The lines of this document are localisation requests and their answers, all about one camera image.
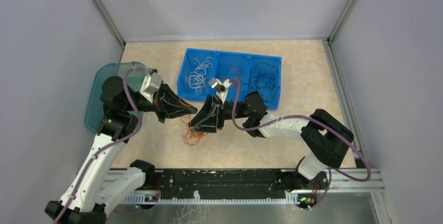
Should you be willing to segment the orange cable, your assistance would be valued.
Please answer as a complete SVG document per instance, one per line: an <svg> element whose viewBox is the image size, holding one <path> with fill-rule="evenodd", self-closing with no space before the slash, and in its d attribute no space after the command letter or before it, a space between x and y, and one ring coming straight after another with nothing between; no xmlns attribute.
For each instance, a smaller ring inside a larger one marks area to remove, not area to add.
<svg viewBox="0 0 443 224"><path fill-rule="evenodd" d="M189 110L194 110L194 106L184 102L181 98L179 98L179 102L181 103L182 106L184 106L185 108L189 109Z"/></svg>

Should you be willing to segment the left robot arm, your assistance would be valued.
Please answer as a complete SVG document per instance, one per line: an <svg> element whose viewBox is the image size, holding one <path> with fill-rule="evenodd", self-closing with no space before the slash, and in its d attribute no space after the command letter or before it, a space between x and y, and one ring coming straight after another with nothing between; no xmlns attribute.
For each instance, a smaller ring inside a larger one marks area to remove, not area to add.
<svg viewBox="0 0 443 224"><path fill-rule="evenodd" d="M155 166L135 160L107 187L103 181L117 155L142 127L142 113L153 112L158 121L196 114L197 108L182 101L157 73L145 73L139 91L127 83L127 75L112 76L102 84L103 117L90 151L73 182L59 200L48 202L45 213L54 223L105 223L109 214L133 191L153 189L159 198L161 184Z"/></svg>

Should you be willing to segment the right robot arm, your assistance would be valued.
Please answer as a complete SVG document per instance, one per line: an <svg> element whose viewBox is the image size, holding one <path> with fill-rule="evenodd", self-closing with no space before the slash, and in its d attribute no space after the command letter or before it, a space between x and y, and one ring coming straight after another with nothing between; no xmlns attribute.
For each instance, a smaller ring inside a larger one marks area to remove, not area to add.
<svg viewBox="0 0 443 224"><path fill-rule="evenodd" d="M222 102L207 96L200 112L188 126L192 132L216 133L226 120L245 118L242 128L252 137L285 137L304 141L310 153L302 158L294 174L299 188L308 188L326 168L339 168L352 143L354 134L326 110L316 109L310 116L278 116L270 114L258 92L242 101Z"/></svg>

